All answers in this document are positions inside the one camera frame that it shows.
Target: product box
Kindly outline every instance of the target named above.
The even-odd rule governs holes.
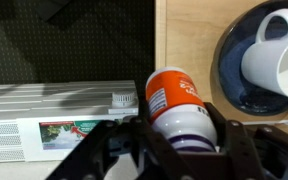
[[[100,121],[121,123],[126,116],[136,116],[138,98],[130,82],[61,83],[48,85],[53,88],[49,91],[45,84],[34,84],[4,91],[0,94],[0,162],[62,160]],[[118,92],[129,92],[127,106],[119,102],[125,93]]]

